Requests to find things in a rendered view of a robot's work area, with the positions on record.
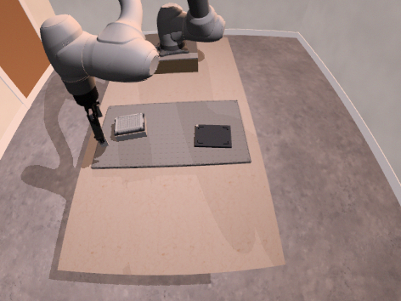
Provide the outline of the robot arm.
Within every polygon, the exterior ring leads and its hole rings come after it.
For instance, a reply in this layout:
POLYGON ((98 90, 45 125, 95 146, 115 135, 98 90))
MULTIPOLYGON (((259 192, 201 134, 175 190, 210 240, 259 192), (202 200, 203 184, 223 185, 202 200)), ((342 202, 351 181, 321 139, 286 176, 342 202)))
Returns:
POLYGON ((162 5, 157 15, 160 42, 155 46, 145 41, 141 32, 140 0, 118 1, 120 17, 97 36, 82 31, 68 14, 42 23, 44 51, 70 94, 90 92, 96 85, 95 77, 112 82, 145 81, 157 69, 157 51, 160 57, 188 54, 184 40, 212 43, 223 38, 225 21, 208 0, 187 0, 187 13, 176 3, 162 5))

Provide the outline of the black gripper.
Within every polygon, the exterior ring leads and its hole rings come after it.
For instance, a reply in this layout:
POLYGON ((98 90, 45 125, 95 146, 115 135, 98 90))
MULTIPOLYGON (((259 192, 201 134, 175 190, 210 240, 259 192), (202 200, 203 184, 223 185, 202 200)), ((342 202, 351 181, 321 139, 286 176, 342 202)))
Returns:
POLYGON ((87 118, 90 122, 93 133, 95 135, 94 138, 97 141, 99 141, 101 147, 108 146, 109 143, 106 137, 104 136, 102 128, 99 123, 99 117, 102 117, 103 115, 99 108, 99 101, 96 101, 99 97, 99 93, 96 89, 96 86, 87 94, 73 95, 73 97, 78 105, 84 106, 84 109, 87 112, 87 118))

